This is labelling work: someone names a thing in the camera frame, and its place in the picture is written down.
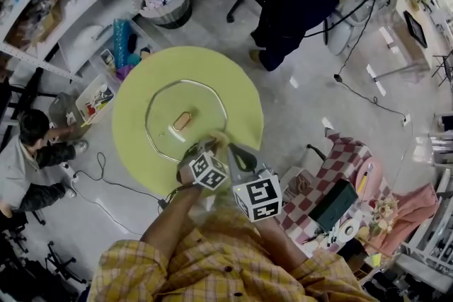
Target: clear plastic lid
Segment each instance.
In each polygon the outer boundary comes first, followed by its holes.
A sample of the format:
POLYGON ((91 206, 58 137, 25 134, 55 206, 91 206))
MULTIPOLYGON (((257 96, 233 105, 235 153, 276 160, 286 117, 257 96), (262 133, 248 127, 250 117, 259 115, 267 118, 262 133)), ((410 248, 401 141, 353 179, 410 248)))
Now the clear plastic lid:
POLYGON ((227 112, 217 93, 203 83, 180 80, 157 91, 145 115, 148 140, 162 157, 179 162, 212 130, 224 132, 227 112))

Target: dark hair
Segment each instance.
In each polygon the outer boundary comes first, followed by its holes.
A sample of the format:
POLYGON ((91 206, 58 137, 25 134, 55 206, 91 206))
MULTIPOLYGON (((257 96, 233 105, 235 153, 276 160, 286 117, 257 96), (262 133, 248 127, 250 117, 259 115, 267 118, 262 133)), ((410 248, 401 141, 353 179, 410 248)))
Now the dark hair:
POLYGON ((34 146, 36 141, 44 139, 49 131, 49 119, 43 111, 28 110, 22 114, 19 127, 21 129, 19 138, 22 144, 34 146))

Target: black pants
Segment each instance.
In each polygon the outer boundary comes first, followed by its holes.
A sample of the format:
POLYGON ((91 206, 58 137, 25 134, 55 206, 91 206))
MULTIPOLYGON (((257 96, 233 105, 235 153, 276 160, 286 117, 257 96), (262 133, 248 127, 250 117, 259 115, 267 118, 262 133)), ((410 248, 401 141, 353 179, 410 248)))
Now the black pants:
POLYGON ((268 71, 299 48, 305 33, 335 10, 339 0, 267 0, 260 23, 252 36, 259 47, 260 60, 268 71))
MULTIPOLYGON (((46 146, 38 150, 36 162, 40 168, 54 166, 76 157, 76 150, 72 145, 66 143, 46 146)), ((30 188, 22 199, 21 205, 15 211, 37 211, 54 204, 58 199, 63 198, 67 186, 58 182, 46 186, 31 184, 30 188)))

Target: flower decoration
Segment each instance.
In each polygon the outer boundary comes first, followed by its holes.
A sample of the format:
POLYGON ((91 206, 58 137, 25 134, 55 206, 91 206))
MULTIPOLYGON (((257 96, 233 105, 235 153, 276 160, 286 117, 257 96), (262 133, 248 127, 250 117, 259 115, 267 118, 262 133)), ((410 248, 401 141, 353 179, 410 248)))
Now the flower decoration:
POLYGON ((369 226, 371 237, 378 236, 382 232, 391 232, 397 209, 398 200, 391 197, 374 202, 373 219, 369 226))

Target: small brown object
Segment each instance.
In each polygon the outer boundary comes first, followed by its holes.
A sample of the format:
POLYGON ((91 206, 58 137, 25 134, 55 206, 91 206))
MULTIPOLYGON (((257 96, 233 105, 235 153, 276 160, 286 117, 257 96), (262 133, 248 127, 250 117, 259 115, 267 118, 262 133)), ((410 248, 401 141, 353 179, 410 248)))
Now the small brown object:
POLYGON ((173 123, 173 128, 176 131, 181 131, 192 119, 192 115, 189 112, 183 112, 179 115, 176 121, 173 123))

